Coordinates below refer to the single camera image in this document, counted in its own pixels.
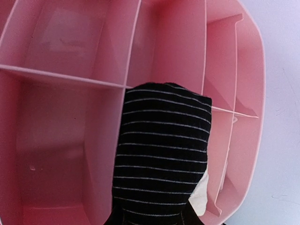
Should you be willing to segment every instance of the storage compartment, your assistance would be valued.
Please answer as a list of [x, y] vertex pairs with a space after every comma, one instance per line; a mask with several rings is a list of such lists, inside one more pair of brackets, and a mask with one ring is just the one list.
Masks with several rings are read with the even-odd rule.
[[124, 84], [139, 4], [17, 0], [0, 64]]
[[205, 44], [205, 1], [142, 1], [127, 85], [173, 82], [201, 94]]
[[264, 87], [257, 82], [264, 67], [259, 64], [263, 60], [261, 49], [238, 50], [238, 85], [235, 111], [252, 117], [261, 116]]
[[65, 89], [9, 72], [0, 83], [2, 223], [103, 224], [124, 90]]
[[208, 205], [241, 205], [261, 137], [260, 33], [237, 0], [6, 0], [0, 8], [0, 220], [101, 225], [126, 87], [212, 98]]
[[261, 123], [257, 118], [239, 117], [232, 129], [230, 152], [226, 176], [239, 193], [240, 199], [246, 196], [253, 176], [253, 164], [257, 159], [257, 149], [261, 136]]
[[213, 99], [213, 105], [234, 110], [237, 77], [236, 23], [242, 14], [207, 25], [207, 50], [204, 90]]
[[212, 127], [208, 144], [208, 203], [207, 210], [220, 216], [222, 209], [216, 205], [226, 173], [227, 156], [233, 127], [233, 113], [212, 112]]

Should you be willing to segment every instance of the folded sock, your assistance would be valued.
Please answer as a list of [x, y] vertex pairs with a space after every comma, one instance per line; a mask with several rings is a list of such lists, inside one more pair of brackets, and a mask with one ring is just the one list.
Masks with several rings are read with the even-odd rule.
[[175, 225], [185, 209], [196, 215], [187, 202], [207, 169], [210, 127], [208, 97], [173, 83], [126, 91], [112, 187], [123, 223]]

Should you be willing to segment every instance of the pink plastic organizer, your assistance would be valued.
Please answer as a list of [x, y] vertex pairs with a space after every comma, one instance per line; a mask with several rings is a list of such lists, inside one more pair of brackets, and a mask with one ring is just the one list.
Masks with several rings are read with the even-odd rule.
[[245, 198], [261, 138], [260, 33], [237, 0], [3, 0], [3, 225], [100, 225], [111, 212], [124, 91], [174, 82], [213, 98], [207, 211]]

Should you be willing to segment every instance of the pink plastic tray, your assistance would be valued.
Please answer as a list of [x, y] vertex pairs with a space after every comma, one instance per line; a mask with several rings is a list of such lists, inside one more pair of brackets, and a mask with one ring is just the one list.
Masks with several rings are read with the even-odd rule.
[[101, 225], [124, 91], [175, 82], [213, 98], [207, 211], [243, 202], [261, 138], [260, 33], [237, 0], [3, 0], [3, 225]]

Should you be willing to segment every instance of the plastic divider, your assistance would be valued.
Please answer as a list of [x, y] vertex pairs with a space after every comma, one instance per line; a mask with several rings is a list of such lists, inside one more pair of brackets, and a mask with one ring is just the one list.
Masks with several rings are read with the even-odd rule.
[[173, 82], [202, 93], [205, 4], [203, 0], [142, 1], [127, 86]]
[[226, 172], [229, 143], [233, 127], [233, 113], [212, 112], [212, 127], [208, 144], [208, 203], [207, 210], [220, 216], [222, 210], [216, 205], [222, 180]]
[[21, 225], [22, 202], [15, 166], [20, 82], [0, 71], [0, 217], [4, 225]]
[[12, 76], [20, 77], [22, 80], [31, 80], [39, 83], [56, 85], [58, 87], [82, 87], [82, 88], [122, 88], [123, 85], [91, 80], [87, 78], [56, 74], [23, 67], [13, 67], [0, 64], [0, 70], [10, 73]]
[[245, 11], [238, 1], [232, 0], [207, 0], [206, 8], [208, 23], [244, 13]]
[[238, 50], [238, 82], [235, 111], [258, 116], [264, 105], [263, 52], [261, 49]]
[[100, 36], [92, 79], [126, 84], [142, 0], [113, 0]]
[[125, 89], [93, 93], [85, 123], [83, 205], [91, 225], [103, 224], [112, 209], [114, 158]]
[[224, 186], [222, 191], [218, 195], [217, 206], [222, 209], [222, 214], [216, 216], [215, 214], [205, 212], [203, 216], [200, 217], [201, 221], [205, 225], [221, 225], [230, 216], [232, 216], [240, 206], [239, 193], [235, 189], [231, 181], [225, 176]]
[[252, 180], [260, 136], [261, 119], [240, 117], [233, 125], [226, 176], [239, 193], [240, 204]]
[[4, 30], [6, 21], [10, 15], [10, 12], [14, 6], [15, 0], [5, 0], [1, 2], [0, 8], [0, 37]]
[[212, 106], [212, 110], [216, 111], [216, 112], [233, 113], [235, 116], [238, 116], [238, 117], [241, 116], [241, 117], [258, 118], [258, 116], [251, 116], [251, 115], [247, 115], [247, 114], [243, 114], [243, 113], [240, 113], [240, 112], [235, 112], [233, 110], [227, 110], [227, 109], [223, 109], [223, 108], [219, 108], [219, 107], [215, 107], [215, 106]]
[[213, 105], [234, 110], [237, 77], [236, 23], [242, 14], [207, 25], [207, 51], [203, 94]]
[[0, 63], [123, 85], [139, 4], [17, 0]]

